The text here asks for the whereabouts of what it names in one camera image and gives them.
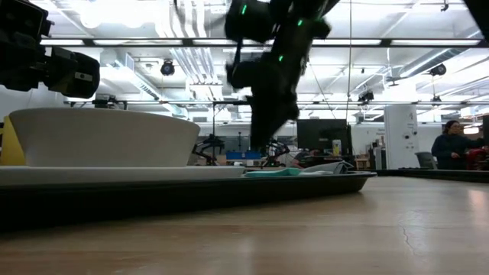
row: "yellow object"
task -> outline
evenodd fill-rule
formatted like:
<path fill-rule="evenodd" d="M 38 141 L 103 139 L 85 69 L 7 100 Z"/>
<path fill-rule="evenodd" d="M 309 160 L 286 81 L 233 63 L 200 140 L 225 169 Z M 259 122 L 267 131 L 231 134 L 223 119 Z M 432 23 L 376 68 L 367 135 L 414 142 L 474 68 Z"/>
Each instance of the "yellow object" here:
<path fill-rule="evenodd" d="M 21 166 L 25 165 L 24 151 L 18 142 L 14 125 L 10 118 L 4 118 L 2 153 L 0 154 L 0 165 Z"/>

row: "white bowl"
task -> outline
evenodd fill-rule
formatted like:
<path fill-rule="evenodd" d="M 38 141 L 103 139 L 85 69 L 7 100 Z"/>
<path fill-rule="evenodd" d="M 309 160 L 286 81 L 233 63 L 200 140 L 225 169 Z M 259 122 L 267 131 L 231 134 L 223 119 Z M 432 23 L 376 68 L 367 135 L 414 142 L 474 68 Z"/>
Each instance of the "white bowl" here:
<path fill-rule="evenodd" d="M 99 108 L 10 114 L 31 167 L 184 167 L 200 127 L 163 115 Z"/>

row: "computer monitor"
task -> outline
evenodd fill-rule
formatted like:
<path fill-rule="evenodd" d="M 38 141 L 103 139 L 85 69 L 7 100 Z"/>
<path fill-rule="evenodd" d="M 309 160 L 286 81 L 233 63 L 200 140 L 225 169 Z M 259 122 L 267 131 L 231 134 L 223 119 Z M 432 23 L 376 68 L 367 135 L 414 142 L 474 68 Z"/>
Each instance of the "computer monitor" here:
<path fill-rule="evenodd" d="M 351 153 L 351 127 L 345 119 L 300 119 L 297 121 L 297 147 L 332 149 L 332 141 L 342 141 L 342 153 Z"/>

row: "woman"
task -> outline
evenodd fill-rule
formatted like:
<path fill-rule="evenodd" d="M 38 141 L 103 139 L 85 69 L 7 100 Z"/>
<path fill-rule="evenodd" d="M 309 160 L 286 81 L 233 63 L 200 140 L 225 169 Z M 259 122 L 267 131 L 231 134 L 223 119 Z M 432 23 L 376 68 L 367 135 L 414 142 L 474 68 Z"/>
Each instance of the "woman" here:
<path fill-rule="evenodd" d="M 458 121 L 449 121 L 445 125 L 443 134 L 435 139 L 431 154 L 438 161 L 438 169 L 466 170 L 465 151 L 484 146 L 482 138 L 471 141 L 467 137 L 462 136 L 462 133 L 463 127 Z"/>

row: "ceiling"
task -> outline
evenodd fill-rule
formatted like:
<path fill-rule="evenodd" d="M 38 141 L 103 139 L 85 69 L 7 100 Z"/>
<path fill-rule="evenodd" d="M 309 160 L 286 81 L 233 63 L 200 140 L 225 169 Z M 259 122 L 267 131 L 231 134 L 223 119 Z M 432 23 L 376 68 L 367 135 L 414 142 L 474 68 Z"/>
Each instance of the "ceiling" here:
<path fill-rule="evenodd" d="M 53 38 L 165 38 L 211 37 L 225 39 L 222 25 L 205 29 L 204 25 L 223 16 L 226 0 L 180 0 L 179 10 L 187 24 L 182 25 L 171 0 L 32 0 L 50 12 L 55 22 Z M 441 11 L 443 0 L 343 0 L 325 17 L 332 26 L 330 38 L 416 38 L 418 40 L 466 39 L 481 37 L 478 27 L 462 0 L 450 0 L 447 11 Z M 251 92 L 233 91 L 225 81 L 224 65 L 232 59 L 232 48 L 175 48 L 117 47 L 76 49 L 101 61 L 102 82 L 98 93 L 110 93 L 118 99 L 149 100 L 141 92 L 143 81 L 165 100 L 236 100 Z M 256 57 L 261 48 L 245 49 L 244 58 Z M 113 60 L 125 64 L 125 57 L 134 59 L 138 81 L 128 72 L 106 64 Z M 311 49 L 310 64 L 301 78 L 296 92 L 299 101 L 346 101 L 348 92 L 357 101 L 365 90 L 374 93 L 374 101 L 429 101 L 433 94 L 443 101 L 485 100 L 489 95 L 489 49 L 433 49 L 433 48 L 348 48 L 321 47 Z M 160 67 L 165 59 L 172 59 L 175 73 L 162 76 Z M 443 63 L 444 76 L 432 78 L 425 72 Z M 389 76 L 409 77 L 391 87 Z M 450 105 L 424 115 L 428 121 L 440 115 L 455 114 L 463 106 Z M 205 106 L 178 106 L 188 110 L 186 116 L 211 117 Z M 345 104 L 300 106 L 301 116 L 328 118 L 346 116 Z M 364 114 L 368 107 L 350 105 L 348 115 Z M 382 115 L 383 106 L 371 107 L 369 115 Z M 130 109 L 146 112 L 173 112 L 175 109 L 135 105 Z M 419 106 L 420 113 L 432 109 Z M 247 121 L 249 108 L 228 106 L 219 112 L 220 121 Z"/>

